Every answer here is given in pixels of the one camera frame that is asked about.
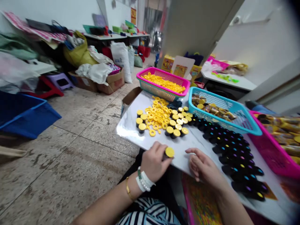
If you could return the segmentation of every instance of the cardboard box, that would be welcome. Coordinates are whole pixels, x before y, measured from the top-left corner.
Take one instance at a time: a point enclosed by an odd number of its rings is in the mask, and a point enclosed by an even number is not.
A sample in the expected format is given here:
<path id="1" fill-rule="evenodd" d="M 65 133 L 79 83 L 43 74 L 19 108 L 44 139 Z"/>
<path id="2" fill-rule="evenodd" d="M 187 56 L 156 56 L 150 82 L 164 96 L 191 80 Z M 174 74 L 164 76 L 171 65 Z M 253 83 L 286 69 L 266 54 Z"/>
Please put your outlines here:
<path id="1" fill-rule="evenodd" d="M 108 83 L 108 86 L 106 86 L 105 84 L 97 84 L 99 91 L 107 95 L 110 95 L 125 84 L 124 69 L 121 66 L 119 67 L 121 68 L 119 73 L 109 75 L 106 78 L 106 82 Z"/>
<path id="2" fill-rule="evenodd" d="M 98 92 L 97 84 L 91 79 L 86 77 L 80 77 L 75 72 L 69 72 L 69 75 L 71 76 L 71 79 L 76 87 L 92 92 Z"/>
<path id="3" fill-rule="evenodd" d="M 122 108 L 121 108 L 121 118 L 124 113 L 127 111 L 130 104 L 133 100 L 141 93 L 142 89 L 140 87 L 136 87 L 132 89 L 123 99 L 122 99 Z"/>

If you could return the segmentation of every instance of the pink basket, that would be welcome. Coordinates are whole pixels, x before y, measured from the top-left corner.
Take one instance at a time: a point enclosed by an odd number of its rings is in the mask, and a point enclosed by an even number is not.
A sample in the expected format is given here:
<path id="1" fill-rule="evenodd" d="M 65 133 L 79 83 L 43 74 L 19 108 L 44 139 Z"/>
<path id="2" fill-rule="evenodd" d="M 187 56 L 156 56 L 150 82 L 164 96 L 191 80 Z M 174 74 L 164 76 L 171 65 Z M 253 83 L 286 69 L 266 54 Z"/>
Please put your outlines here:
<path id="1" fill-rule="evenodd" d="M 148 75 L 148 72 L 151 74 L 155 74 L 157 76 L 162 77 L 164 80 L 172 81 L 178 85 L 181 85 L 185 87 L 185 90 L 183 93 L 177 93 L 175 91 L 171 91 L 170 89 L 167 89 L 165 87 L 162 87 L 158 84 L 155 84 L 153 82 L 150 82 L 143 78 L 144 75 Z M 182 98 L 187 95 L 188 89 L 190 88 L 190 82 L 182 77 L 175 76 L 171 73 L 168 73 L 166 71 L 157 69 L 155 67 L 149 67 L 147 69 L 144 69 L 143 71 L 139 72 L 137 74 L 137 79 L 140 81 L 141 89 L 144 91 L 147 91 L 153 95 L 156 95 L 158 97 L 161 97 L 167 101 L 174 101 L 178 98 Z"/>
<path id="2" fill-rule="evenodd" d="M 260 113 L 256 111 L 250 111 L 250 114 L 262 130 L 262 136 L 255 136 L 252 134 L 248 135 L 270 169 L 278 175 L 299 180 L 300 166 L 292 160 L 286 151 L 278 144 L 278 142 L 254 116 L 254 114 Z"/>

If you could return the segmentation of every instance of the blue plastic crate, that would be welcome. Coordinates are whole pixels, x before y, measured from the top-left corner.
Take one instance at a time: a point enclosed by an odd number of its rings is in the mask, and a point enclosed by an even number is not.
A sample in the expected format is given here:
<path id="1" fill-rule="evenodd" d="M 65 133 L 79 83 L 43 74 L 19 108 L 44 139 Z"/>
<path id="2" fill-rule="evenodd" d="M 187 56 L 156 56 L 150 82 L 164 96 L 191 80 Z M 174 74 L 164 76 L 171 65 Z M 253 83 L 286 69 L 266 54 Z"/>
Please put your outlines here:
<path id="1" fill-rule="evenodd" d="M 216 106 L 227 109 L 233 113 L 237 118 L 232 122 L 221 119 L 213 114 L 204 110 L 198 109 L 192 104 L 192 95 L 198 94 L 206 98 L 207 103 L 215 103 Z M 218 123 L 225 129 L 232 130 L 236 133 L 250 133 L 256 136 L 262 135 L 257 123 L 254 121 L 248 110 L 240 103 L 231 99 L 222 97 L 220 95 L 211 93 L 209 91 L 192 87 L 190 88 L 190 95 L 188 98 L 189 112 L 196 114 L 199 118 L 205 118 L 209 122 Z"/>
<path id="2" fill-rule="evenodd" d="M 44 99 L 0 92 L 0 130 L 36 139 L 62 118 Z"/>

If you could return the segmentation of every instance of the terrazzo floor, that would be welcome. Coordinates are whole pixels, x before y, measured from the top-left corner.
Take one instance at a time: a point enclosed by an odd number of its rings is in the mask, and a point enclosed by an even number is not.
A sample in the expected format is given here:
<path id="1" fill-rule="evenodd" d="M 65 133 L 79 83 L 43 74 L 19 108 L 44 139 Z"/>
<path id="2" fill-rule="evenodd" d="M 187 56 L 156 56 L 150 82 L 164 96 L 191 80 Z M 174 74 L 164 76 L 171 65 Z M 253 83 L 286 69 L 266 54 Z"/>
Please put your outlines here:
<path id="1" fill-rule="evenodd" d="M 143 63 L 153 64 L 151 54 Z M 0 224 L 69 224 L 113 188 L 133 164 L 138 147 L 115 133 L 121 100 L 139 86 L 111 95 L 80 88 L 48 100 L 62 116 L 35 140 L 5 141 L 26 150 L 22 158 L 0 157 Z"/>

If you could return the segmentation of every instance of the poster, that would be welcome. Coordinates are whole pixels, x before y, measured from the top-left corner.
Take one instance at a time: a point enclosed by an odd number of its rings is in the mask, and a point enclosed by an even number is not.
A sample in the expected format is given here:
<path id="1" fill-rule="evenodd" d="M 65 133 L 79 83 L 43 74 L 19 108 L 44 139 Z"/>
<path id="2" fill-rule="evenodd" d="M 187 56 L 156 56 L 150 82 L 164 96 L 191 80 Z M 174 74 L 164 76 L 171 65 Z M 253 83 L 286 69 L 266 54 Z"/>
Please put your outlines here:
<path id="1" fill-rule="evenodd" d="M 137 10 L 131 8 L 131 22 L 136 25 L 137 24 Z"/>

